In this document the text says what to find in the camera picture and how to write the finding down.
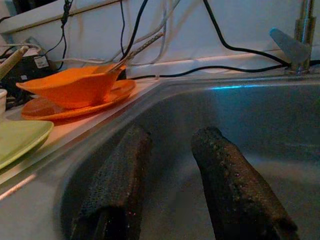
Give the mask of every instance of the stainless steel sink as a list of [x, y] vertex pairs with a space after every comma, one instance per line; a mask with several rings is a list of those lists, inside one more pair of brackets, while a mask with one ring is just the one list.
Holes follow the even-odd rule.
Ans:
[[[320, 238], [320, 75], [315, 74], [160, 84], [39, 170], [37, 181], [50, 190], [30, 183], [16, 193], [46, 195], [39, 203], [41, 216], [55, 220], [46, 225], [38, 220], [37, 228], [48, 229], [45, 239], [63, 238], [57, 232], [70, 235], [94, 172], [132, 124], [150, 132], [154, 146], [141, 240], [214, 239], [190, 146], [192, 134], [207, 126], [218, 127], [262, 174], [302, 240]], [[0, 221], [0, 232], [7, 222]]]

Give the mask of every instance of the green plate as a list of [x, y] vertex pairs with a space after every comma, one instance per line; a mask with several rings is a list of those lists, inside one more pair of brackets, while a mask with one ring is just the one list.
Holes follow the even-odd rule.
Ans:
[[50, 121], [0, 122], [0, 169], [44, 141], [53, 127]]

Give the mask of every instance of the sink basin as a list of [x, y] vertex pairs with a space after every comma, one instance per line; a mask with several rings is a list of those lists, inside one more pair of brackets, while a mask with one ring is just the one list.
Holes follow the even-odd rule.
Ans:
[[155, 88], [82, 144], [95, 147], [64, 174], [60, 224], [71, 234], [94, 172], [132, 124], [151, 133], [141, 240], [214, 239], [192, 134], [218, 127], [259, 171], [298, 225], [320, 238], [320, 82], [318, 76], [181, 80]]

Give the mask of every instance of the orange saucer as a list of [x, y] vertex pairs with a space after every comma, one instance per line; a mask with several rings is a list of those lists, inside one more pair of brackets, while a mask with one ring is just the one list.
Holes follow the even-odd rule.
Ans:
[[130, 96], [136, 82], [119, 80], [112, 86], [111, 92], [105, 96], [105, 102], [77, 109], [65, 109], [43, 97], [29, 101], [22, 109], [22, 117], [27, 120], [62, 120], [98, 112]]

